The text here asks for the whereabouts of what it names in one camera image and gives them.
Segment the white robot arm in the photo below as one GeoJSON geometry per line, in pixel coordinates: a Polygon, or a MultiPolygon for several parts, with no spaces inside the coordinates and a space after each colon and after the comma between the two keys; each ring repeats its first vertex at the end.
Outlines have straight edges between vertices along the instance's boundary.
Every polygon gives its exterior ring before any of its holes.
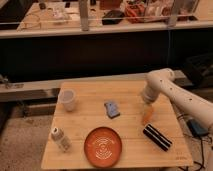
{"type": "Polygon", "coordinates": [[[175,73],[170,68],[149,72],[146,75],[146,86],[142,91],[143,101],[152,104],[162,93],[213,134],[213,103],[177,86],[174,80],[175,73]]]}

